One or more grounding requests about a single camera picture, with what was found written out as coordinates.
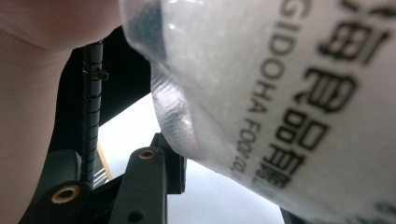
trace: metal hole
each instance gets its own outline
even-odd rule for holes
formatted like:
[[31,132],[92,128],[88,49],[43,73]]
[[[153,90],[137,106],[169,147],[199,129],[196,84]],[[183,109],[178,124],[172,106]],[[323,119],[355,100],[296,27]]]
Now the metal hole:
[[153,150],[145,150],[139,153],[139,158],[146,160],[151,159],[155,156],[155,152]]
[[75,199],[79,194],[79,186],[66,186],[56,191],[51,198],[53,203],[68,203]]
[[145,215],[141,211],[133,211],[129,214],[128,220],[132,223],[138,223]]

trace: human skin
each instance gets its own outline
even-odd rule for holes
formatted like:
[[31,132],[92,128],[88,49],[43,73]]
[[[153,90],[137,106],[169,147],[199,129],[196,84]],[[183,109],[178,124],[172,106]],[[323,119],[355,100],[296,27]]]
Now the human skin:
[[71,51],[119,25],[117,0],[0,0],[0,223],[33,197]]

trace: plastic bag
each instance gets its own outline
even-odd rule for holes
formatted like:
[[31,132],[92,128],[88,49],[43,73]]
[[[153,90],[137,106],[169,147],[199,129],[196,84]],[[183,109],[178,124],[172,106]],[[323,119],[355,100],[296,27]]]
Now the plastic bag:
[[120,8],[175,151],[313,223],[396,223],[393,1]]

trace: black metal rod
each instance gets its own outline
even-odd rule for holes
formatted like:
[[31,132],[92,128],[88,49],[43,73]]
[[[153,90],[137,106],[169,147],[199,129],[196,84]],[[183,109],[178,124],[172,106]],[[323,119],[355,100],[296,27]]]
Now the black metal rod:
[[102,79],[107,79],[108,73],[102,70],[103,41],[87,45],[83,50],[84,121],[80,180],[87,182],[92,189],[99,132]]

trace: brass screw hole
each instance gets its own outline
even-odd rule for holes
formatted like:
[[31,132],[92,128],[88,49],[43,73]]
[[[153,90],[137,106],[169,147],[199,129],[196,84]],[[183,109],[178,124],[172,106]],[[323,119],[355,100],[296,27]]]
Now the brass screw hole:
[[66,186],[56,191],[51,198],[53,203],[68,203],[75,199],[79,194],[79,186]]
[[153,150],[145,150],[139,153],[139,158],[146,160],[155,157],[155,152]]

